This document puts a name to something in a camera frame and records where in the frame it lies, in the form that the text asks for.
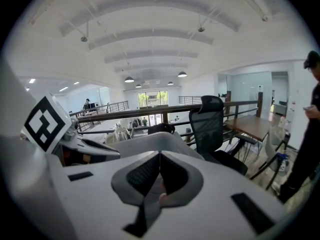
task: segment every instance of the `chair backrest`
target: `chair backrest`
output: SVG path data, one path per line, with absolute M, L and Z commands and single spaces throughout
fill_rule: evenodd
M 192 109 L 189 120 L 199 154 L 210 153 L 223 143 L 224 103 L 217 96 L 202 96 L 201 108 Z

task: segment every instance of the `desk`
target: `desk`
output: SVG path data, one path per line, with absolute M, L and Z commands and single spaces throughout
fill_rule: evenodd
M 272 126 L 272 122 L 253 115 L 227 120 L 224 123 L 232 130 L 245 133 L 260 142 L 264 140 Z

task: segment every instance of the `glass door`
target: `glass door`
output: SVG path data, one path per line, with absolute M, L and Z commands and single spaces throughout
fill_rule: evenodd
M 149 115 L 150 126 L 155 126 L 157 124 L 156 117 L 154 114 Z
M 158 124 L 161 124 L 162 123 L 162 115 L 161 114 L 156 114 L 155 115 L 155 124 L 158 125 Z

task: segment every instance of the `person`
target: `person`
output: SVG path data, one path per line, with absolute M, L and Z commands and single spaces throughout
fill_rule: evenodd
M 144 117 L 143 120 L 142 120 L 142 123 L 143 123 L 144 127 L 147 127 L 147 122 L 148 122 L 147 119 Z
M 138 127 L 138 121 L 137 119 L 133 120 L 132 128 L 137 128 Z
M 320 55 L 310 51 L 304 69 L 308 69 L 318 81 L 312 92 L 311 106 L 303 108 L 309 118 L 304 138 L 287 181 L 280 187 L 277 183 L 272 188 L 277 192 L 278 199 L 285 203 L 302 186 L 308 176 L 320 162 L 318 141 L 320 140 Z

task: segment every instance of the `glass wall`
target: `glass wall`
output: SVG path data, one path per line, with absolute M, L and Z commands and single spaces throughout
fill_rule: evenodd
M 140 108 L 168 105 L 168 91 L 160 90 L 138 92 L 138 100 Z

